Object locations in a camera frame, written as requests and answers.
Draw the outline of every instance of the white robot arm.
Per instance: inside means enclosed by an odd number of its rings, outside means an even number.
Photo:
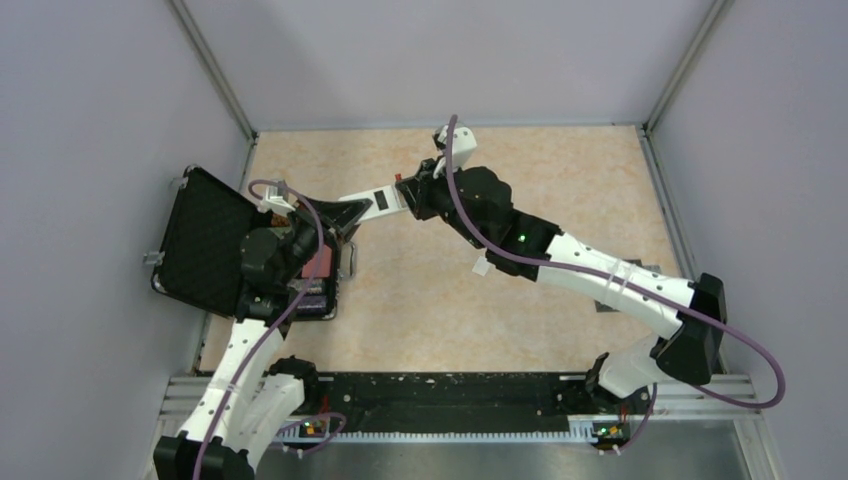
[[[447,127],[433,135],[442,151],[446,148],[446,135]],[[609,277],[519,264],[491,251],[486,253],[487,261],[509,275],[586,294],[632,315],[653,332],[623,351],[598,357],[587,373],[586,392],[599,410],[615,411],[623,399],[640,388],[672,378],[693,385],[709,383],[720,332],[625,287],[642,287],[724,322],[721,281],[706,274],[692,282],[651,272],[585,245],[550,222],[514,209],[511,188],[493,172],[485,167],[461,168],[476,146],[471,130],[464,126],[455,130],[454,178],[463,192],[461,200],[469,217],[488,240],[516,255],[577,265]],[[399,178],[394,184],[348,195],[336,203],[315,202],[319,212],[321,205],[330,207],[324,211],[334,212],[323,215],[319,227],[325,230],[326,238],[343,243],[364,222],[410,212],[419,220],[438,216],[472,245],[482,248],[457,215],[445,168],[441,156],[424,160],[415,175]],[[251,292],[256,292],[255,297],[249,292],[242,299],[241,314],[225,355],[180,435],[163,437],[157,445],[154,460],[161,480],[191,478],[197,446],[206,440],[211,441],[203,458],[204,471],[209,465],[215,471],[230,470],[220,478],[253,478],[253,471],[278,428],[309,396],[310,383],[317,382],[314,365],[290,358],[278,362],[262,383],[265,366],[288,331],[289,322],[284,322],[279,331],[268,334],[281,311],[279,298],[290,298],[284,294],[286,284],[317,251],[317,245],[312,245],[314,222],[303,220],[304,214],[288,202],[284,186],[280,187],[266,189],[260,208],[290,218],[293,233],[280,237],[265,231],[273,229],[264,229],[251,232],[242,243],[242,274],[246,285],[253,289]],[[349,208],[339,209],[339,205]],[[624,283],[613,281],[616,278]],[[263,336],[267,339],[260,342]],[[243,360],[251,349],[257,351],[244,366]],[[231,379],[238,369],[242,369],[242,374],[233,384]],[[225,398],[225,406],[217,412]]]

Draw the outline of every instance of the white wall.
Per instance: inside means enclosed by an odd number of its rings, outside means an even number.
[[[246,143],[163,0],[0,2],[0,67],[0,476],[138,478],[202,318],[141,255]]]
[[[783,363],[766,418],[789,478],[843,478],[848,3],[738,1],[657,132],[698,266]],[[773,392],[733,341],[731,366]]]
[[[187,0],[259,130],[641,122],[711,0]]]

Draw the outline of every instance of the open black case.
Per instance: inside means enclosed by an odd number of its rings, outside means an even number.
[[[239,245],[253,229],[271,226],[272,212],[189,166],[180,181],[151,285],[159,293],[223,317],[235,315],[242,290]],[[296,320],[331,319],[338,304],[341,250],[331,245],[326,308],[298,311]]]

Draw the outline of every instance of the purple cable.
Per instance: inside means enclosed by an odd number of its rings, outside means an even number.
[[[279,186],[279,183],[271,182],[269,180],[254,180],[250,182],[247,187],[248,191],[250,191],[250,194],[255,197],[262,198],[253,191],[254,185],[270,185],[276,187]],[[309,284],[311,284],[312,281],[315,279],[315,273],[321,266],[321,257],[322,252],[324,251],[324,230],[321,228],[321,217],[318,216],[318,212],[315,211],[315,207],[313,207],[312,204],[309,203],[306,197],[297,193],[289,187],[285,188],[287,191],[291,192],[292,195],[294,195],[300,201],[300,203],[306,206],[306,209],[309,210],[309,213],[311,213],[312,217],[315,219],[315,226],[317,227],[316,230],[318,231],[318,255],[316,257],[316,268],[312,270],[312,273],[309,276],[309,281],[304,283],[303,288],[301,288],[300,291],[297,292],[297,296],[295,296],[294,300],[289,304],[288,307],[286,307],[286,310],[282,313],[282,315],[280,315],[280,317],[277,318],[274,323],[271,324],[270,327],[268,327],[268,330],[266,330],[265,333],[263,333],[262,336],[259,337],[259,340],[256,342],[256,344],[251,347],[250,350],[248,350],[247,355],[245,355],[244,359],[241,361],[235,373],[233,374],[232,380],[230,380],[230,384],[232,385],[236,384],[239,381],[242,373],[244,373],[244,370],[247,368],[247,364],[250,363],[250,360],[256,355],[256,352],[259,351],[259,347],[261,347],[262,344],[265,343],[265,340],[267,340],[268,337],[270,337],[271,334],[274,333],[275,330],[277,330],[277,327],[279,327],[280,324],[282,324],[286,320],[286,318],[289,317],[291,312],[297,307],[297,304],[300,303],[301,299],[303,299],[304,295],[306,295],[306,291],[308,290]],[[215,413],[212,415],[212,422],[209,424],[209,429],[206,430],[206,435],[203,436],[203,442],[201,442],[200,449],[197,452],[197,459],[194,462],[194,472],[191,475],[192,480],[200,480],[200,470],[202,468],[201,465],[203,464],[203,455],[206,454],[206,447],[208,447],[209,442],[212,441],[212,434],[215,432],[215,427],[218,425],[218,421],[221,420],[221,415],[223,415],[224,413],[224,407],[230,400],[231,394],[232,391],[230,389],[227,389],[227,391],[224,392],[224,396],[221,397],[221,403],[218,404],[218,408],[215,409]]]
[[[783,400],[784,395],[786,394],[786,377],[783,373],[783,369],[780,368],[780,364],[777,362],[777,359],[774,358],[774,355],[771,354],[768,350],[765,349],[762,345],[754,341],[749,336],[740,332],[734,327],[729,325],[725,325],[718,320],[711,318],[708,315],[704,315],[701,312],[693,310],[687,306],[680,305],[677,302],[673,302],[661,295],[655,294],[651,290],[640,287],[639,285],[633,285],[632,283],[627,283],[624,279],[612,276],[610,277],[609,272],[604,272],[601,270],[596,270],[594,268],[584,267],[582,265],[572,265],[568,263],[561,262],[552,262],[550,260],[540,260],[536,258],[528,258],[522,257],[520,255],[515,255],[514,253],[507,252],[506,250],[498,247],[494,243],[490,242],[489,239],[483,236],[479,230],[474,226],[474,223],[471,221],[471,218],[468,217],[468,213],[465,211],[465,207],[462,205],[462,200],[459,198],[459,191],[456,188],[456,179],[454,178],[453,172],[453,138],[454,138],[454,129],[456,128],[457,116],[452,115],[450,122],[448,122],[448,131],[447,131],[447,145],[445,147],[445,162],[447,163],[447,181],[448,181],[448,190],[450,191],[451,199],[453,200],[454,205],[456,205],[456,212],[459,214],[459,218],[462,220],[462,223],[465,224],[465,228],[471,232],[471,235],[477,239],[481,244],[483,244],[487,249],[489,249],[492,253],[499,255],[507,260],[512,260],[513,262],[523,263],[525,265],[534,265],[537,267],[551,267],[551,268],[560,268],[563,270],[570,270],[572,272],[577,273],[585,273],[587,275],[592,275],[595,277],[610,279],[613,283],[617,285],[621,285],[622,287],[626,287],[636,293],[639,293],[645,297],[648,297],[656,302],[659,302],[669,308],[673,308],[677,311],[680,311],[690,317],[694,317],[701,322],[706,323],[707,325],[717,328],[724,333],[727,333],[731,337],[736,338],[741,341],[745,345],[753,348],[757,353],[759,353],[765,360],[768,362],[769,366],[774,371],[775,377],[777,377],[777,391],[774,396],[766,401],[766,402],[743,402],[741,400],[737,400],[735,398],[728,397],[726,395],[722,395],[719,393],[715,393],[711,390],[708,390],[700,385],[691,385],[692,388],[703,392],[713,398],[717,398],[724,402],[727,402],[731,405],[736,405],[737,407],[745,407],[745,408],[771,408]]]
[[[648,410],[645,412],[645,416],[642,417],[642,421],[639,422],[639,426],[636,427],[636,431],[633,432],[633,435],[630,435],[630,440],[627,440],[627,443],[620,446],[618,448],[619,452],[623,452],[633,446],[636,442],[636,439],[642,436],[642,432],[645,431],[645,426],[648,424],[648,418],[654,413],[654,405],[657,403],[657,384],[655,383],[653,388],[651,388],[651,403],[648,404]]]

